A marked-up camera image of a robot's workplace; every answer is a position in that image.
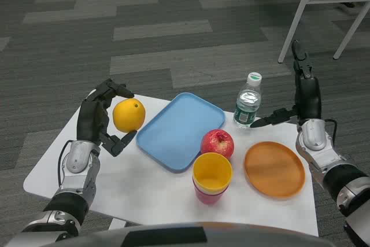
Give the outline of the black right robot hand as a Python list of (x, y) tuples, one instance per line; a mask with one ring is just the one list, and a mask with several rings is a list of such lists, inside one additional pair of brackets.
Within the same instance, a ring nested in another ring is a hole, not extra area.
[(277, 109), (270, 116), (253, 122), (251, 128), (285, 123), (290, 121), (292, 117), (296, 117), (300, 125), (309, 119), (321, 119), (321, 92), (318, 78), (313, 74), (313, 64), (298, 40), (292, 42), (291, 51), (294, 57), (293, 68), (295, 72), (293, 107), (290, 110)]

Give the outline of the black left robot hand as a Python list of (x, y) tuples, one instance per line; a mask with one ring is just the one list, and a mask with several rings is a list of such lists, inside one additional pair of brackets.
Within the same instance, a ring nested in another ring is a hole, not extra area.
[(110, 78), (97, 85), (95, 91), (86, 97), (80, 106), (76, 136), (80, 141), (90, 141), (97, 146), (102, 146), (113, 157), (118, 156), (137, 133), (137, 130), (127, 131), (121, 139), (108, 134), (107, 109), (116, 96), (131, 99), (134, 94), (126, 88), (125, 84), (117, 84)]

